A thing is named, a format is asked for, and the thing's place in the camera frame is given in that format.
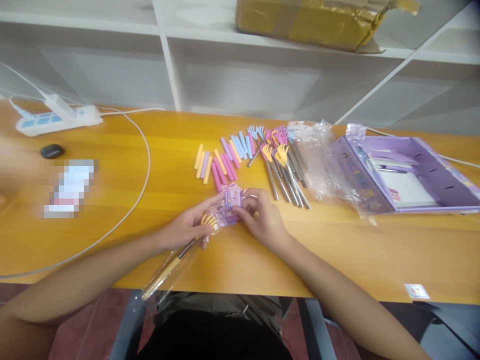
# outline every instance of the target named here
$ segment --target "forearm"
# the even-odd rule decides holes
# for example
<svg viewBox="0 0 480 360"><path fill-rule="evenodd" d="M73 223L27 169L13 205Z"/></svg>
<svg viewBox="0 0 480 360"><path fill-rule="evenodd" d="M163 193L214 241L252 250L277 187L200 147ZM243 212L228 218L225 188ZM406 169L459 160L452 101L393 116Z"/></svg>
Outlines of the forearm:
<svg viewBox="0 0 480 360"><path fill-rule="evenodd" d="M275 253L305 281L356 344L387 359L429 359L378 301L296 239Z"/></svg>
<svg viewBox="0 0 480 360"><path fill-rule="evenodd" d="M85 306L162 249L151 236L77 260L29 287L2 312L29 323L48 323Z"/></svg>

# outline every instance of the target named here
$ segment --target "pastel chalk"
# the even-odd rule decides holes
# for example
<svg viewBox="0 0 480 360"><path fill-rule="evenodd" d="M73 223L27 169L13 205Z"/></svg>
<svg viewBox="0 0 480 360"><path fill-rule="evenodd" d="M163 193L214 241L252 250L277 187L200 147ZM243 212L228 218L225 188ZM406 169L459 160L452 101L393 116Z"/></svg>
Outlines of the pastel chalk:
<svg viewBox="0 0 480 360"><path fill-rule="evenodd" d="M235 156L233 157L233 163L235 164L235 167L236 167L237 169L240 169L240 164L239 164L240 156L239 156L239 154L237 153L237 150L235 150L235 149L232 147L232 145L233 145L233 141L230 140L230 141L228 142L228 148L230 149L230 151L232 151L232 152L235 154Z"/></svg>
<svg viewBox="0 0 480 360"><path fill-rule="evenodd" d="M222 161L222 158L220 157L220 153L217 149L213 150L213 153L215 154L215 158L218 159L218 165L220 166L219 171L221 169L221 172L223 175L227 175L227 170L225 169L224 162Z"/></svg>
<svg viewBox="0 0 480 360"><path fill-rule="evenodd" d="M198 168L196 169L196 178L200 179L200 175L202 174L202 167L204 164L204 158L205 158L205 151L202 151L200 154L200 160L198 161Z"/></svg>
<svg viewBox="0 0 480 360"><path fill-rule="evenodd" d="M223 162L220 163L219 159L216 157L213 158L213 162L216 165L217 169L220 169L222 166L224 166ZM218 171L218 176L220 177L221 183L223 185L227 185L227 180L225 179L224 173L221 170Z"/></svg>
<svg viewBox="0 0 480 360"><path fill-rule="evenodd" d="M203 178L203 185L209 183L210 168L212 167L212 157L208 157L208 162L206 163L205 177Z"/></svg>
<svg viewBox="0 0 480 360"><path fill-rule="evenodd" d="M196 153L196 158L195 158L195 165L193 166L193 168L195 170L197 170L199 168L199 163L200 163L200 156L202 156L202 150L204 149L204 145L203 144L200 144L198 146L198 151Z"/></svg>
<svg viewBox="0 0 480 360"><path fill-rule="evenodd" d="M216 192L221 193L222 192L222 186L220 185L219 172L218 172L217 166L215 164L215 159L213 159L213 161L214 161L214 163L211 165L211 172L213 173L213 180L215 181Z"/></svg>
<svg viewBox="0 0 480 360"><path fill-rule="evenodd" d="M250 139L248 135L245 135L245 142L246 142L246 150L248 151L248 158L253 158L252 155L252 145L250 144Z"/></svg>
<svg viewBox="0 0 480 360"><path fill-rule="evenodd" d="M231 171L231 175L232 175L232 177L233 177L233 180L234 180L234 181L237 181L237 180L239 179L239 178L237 177L237 173L235 172L235 169L234 169L232 163L231 163L230 161L229 161L228 163L229 163L229 165L230 165L230 171Z"/></svg>
<svg viewBox="0 0 480 360"><path fill-rule="evenodd" d="M237 141L238 136L235 137L235 135L232 135L230 137L230 139L232 139L233 144L235 145L236 152L238 153L238 155L240 155L240 158L243 159L244 158L244 151L242 150L242 144L240 144L240 141Z"/></svg>
<svg viewBox="0 0 480 360"><path fill-rule="evenodd" d="M232 163L230 162L229 157L227 156L227 154L220 154L220 157L223 160L223 164L225 165L226 174L228 175L228 180L233 181L234 176L232 175L232 171L230 170Z"/></svg>
<svg viewBox="0 0 480 360"><path fill-rule="evenodd" d="M223 148L225 149L225 154L228 155L228 158L229 158L230 160L233 160L233 158L232 158L232 155L233 155L233 154L230 153L230 149L229 149L229 147L227 146L227 143L225 142L225 139L222 137L222 138L220 138L220 141L221 141L221 144L223 145Z"/></svg>
<svg viewBox="0 0 480 360"><path fill-rule="evenodd" d="M248 150L248 148L247 148L247 144L245 143L244 133L241 132L241 131L239 131L239 132L238 132L238 137L240 138L241 145L243 146L243 152L244 152L245 154L247 154L249 150Z"/></svg>
<svg viewBox="0 0 480 360"><path fill-rule="evenodd" d="M209 155L208 151L205 151L205 156L203 157L203 166L201 167L200 179L205 177L205 171L207 170L207 163L209 162Z"/></svg>
<svg viewBox="0 0 480 360"><path fill-rule="evenodd" d="M233 162L235 162L235 160L236 160L235 166L237 166L237 164L241 164L242 159L240 158L240 154L237 151L237 147L235 146L235 142L232 141L232 140L228 140L228 148L230 149L230 152L232 153L232 155L234 155L234 157L232 159Z"/></svg>
<svg viewBox="0 0 480 360"><path fill-rule="evenodd" d="M254 136L251 132L248 133L248 139L250 140L251 154L255 155Z"/></svg>

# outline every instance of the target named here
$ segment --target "black shirt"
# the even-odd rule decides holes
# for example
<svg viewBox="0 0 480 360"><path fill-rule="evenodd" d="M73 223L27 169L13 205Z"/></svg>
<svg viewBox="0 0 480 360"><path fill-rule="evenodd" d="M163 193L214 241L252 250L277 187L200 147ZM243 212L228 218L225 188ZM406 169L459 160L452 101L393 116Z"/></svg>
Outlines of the black shirt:
<svg viewBox="0 0 480 360"><path fill-rule="evenodd" d="M269 328L239 317L196 310L178 310L156 327L137 360L198 356L209 360L292 360L288 349Z"/></svg>

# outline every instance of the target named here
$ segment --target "white shelving unit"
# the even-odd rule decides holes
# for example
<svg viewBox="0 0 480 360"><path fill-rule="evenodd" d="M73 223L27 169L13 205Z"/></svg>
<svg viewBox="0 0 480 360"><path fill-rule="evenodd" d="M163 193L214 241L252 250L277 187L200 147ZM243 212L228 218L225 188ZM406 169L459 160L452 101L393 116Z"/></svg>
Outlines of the white shelving unit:
<svg viewBox="0 0 480 360"><path fill-rule="evenodd" d="M0 0L0 61L86 103L480 135L474 3L389 11L375 55L240 33L235 6ZM36 95L4 68L0 88Z"/></svg>

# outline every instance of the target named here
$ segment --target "cardboard box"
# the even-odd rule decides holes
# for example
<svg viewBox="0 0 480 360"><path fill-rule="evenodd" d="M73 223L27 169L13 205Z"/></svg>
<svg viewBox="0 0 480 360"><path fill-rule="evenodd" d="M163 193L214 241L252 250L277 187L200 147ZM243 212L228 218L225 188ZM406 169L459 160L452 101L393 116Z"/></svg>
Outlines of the cardboard box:
<svg viewBox="0 0 480 360"><path fill-rule="evenodd" d="M237 0L241 32L360 54L381 53L373 39L390 9L416 15L415 0Z"/></svg>

